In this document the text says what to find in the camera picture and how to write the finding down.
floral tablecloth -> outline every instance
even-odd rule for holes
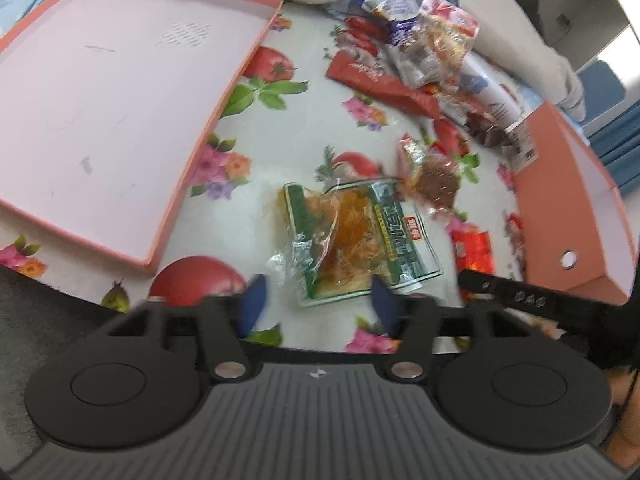
[[[380,334],[368,297],[303,309],[290,286],[280,283],[274,266],[274,254],[286,244],[276,204],[283,184],[323,190],[338,166],[363,178],[392,174],[402,134],[420,137],[415,118],[324,77],[337,49],[335,27],[340,24],[321,9],[284,5],[211,133],[159,268],[193,255],[210,256],[230,267],[212,266],[206,257],[191,258],[174,266],[168,278],[197,275],[207,281],[205,287],[226,280],[229,288],[241,288],[242,280],[254,274],[270,275],[268,306],[257,326],[267,332],[257,333],[257,340],[292,348],[388,351],[392,342]],[[499,77],[522,108],[530,110],[518,85],[505,74]],[[183,106],[179,88],[171,106]],[[513,227],[517,231],[516,217],[510,217],[517,213],[510,174],[497,153],[472,140],[467,147],[478,157],[471,157],[465,171],[456,209],[461,218],[466,215],[489,231],[497,274],[520,279],[510,237]],[[20,156],[29,171],[29,154]],[[460,305],[449,235],[441,222],[423,217],[444,273],[423,282],[421,291],[444,304]],[[5,210],[0,211],[0,248],[0,264],[121,311],[143,301],[154,283],[154,277]],[[198,272],[201,266],[212,270]]]

clear plastic wrapper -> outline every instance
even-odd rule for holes
[[[303,306],[369,294],[374,275],[397,288],[442,273],[419,216],[405,215],[413,205],[401,203],[397,186],[397,179],[351,182],[325,193],[284,186],[289,276],[298,281]]]
[[[462,63],[473,48],[478,22],[447,0],[424,0],[410,49],[435,53],[442,67],[442,82],[457,81]]]
[[[448,156],[427,152],[405,134],[399,146],[399,171],[404,191],[411,197],[428,202],[434,211],[451,211],[460,188],[457,165]]]
[[[415,89],[440,79],[440,63],[424,42],[414,46],[420,5],[416,0],[353,0],[373,17],[383,20],[389,39],[385,51],[402,82]]]

printed tomato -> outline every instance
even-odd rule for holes
[[[245,288],[244,278],[225,262],[210,256],[188,256],[160,271],[149,297],[162,298],[171,306],[188,306],[211,294],[242,292]]]
[[[447,155],[465,156],[469,152],[466,139],[460,134],[458,127],[448,119],[434,120],[433,129]]]
[[[362,153],[341,153],[334,157],[334,166],[340,163],[351,164],[351,167],[356,171],[356,173],[363,178],[380,176],[380,165]]]
[[[254,58],[244,70],[244,75],[259,77],[267,83],[271,83],[291,79],[294,70],[293,63],[283,53],[268,46],[261,46],[258,47]]]

snack bag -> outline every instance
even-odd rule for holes
[[[369,294],[374,274],[399,288],[442,273],[418,210],[401,202],[397,184],[364,180],[325,193],[284,186],[303,306]]]
[[[431,118],[440,116],[434,97],[408,88],[397,77],[358,62],[343,50],[334,56],[326,76],[403,112]]]
[[[438,152],[425,152],[408,134],[399,145],[399,173],[404,191],[421,202],[433,205],[436,211],[453,209],[460,178],[456,164]]]
[[[352,0],[362,9],[388,23],[389,40],[386,53],[396,67],[402,82],[415,89],[440,78],[440,66],[433,52],[424,43],[415,45],[414,30],[418,29],[420,5],[416,0]]]
[[[487,274],[495,274],[494,252],[488,232],[479,232],[476,226],[467,230],[455,230],[450,233],[456,259],[456,271],[463,269],[476,270]],[[460,296],[468,303],[480,299],[482,295],[471,294],[460,290]]]
[[[463,59],[478,35],[478,21],[447,0],[424,0],[417,43],[426,43],[441,63],[443,82],[457,81]]]

red snack package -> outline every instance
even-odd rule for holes
[[[403,112],[433,119],[440,116],[440,107],[433,96],[412,90],[382,70],[356,62],[344,51],[335,55],[326,76]]]
[[[456,270],[477,270],[487,274],[495,274],[494,253],[488,232],[452,231],[453,249],[456,256]],[[473,299],[473,295],[466,290],[460,290],[460,296],[466,302]]]

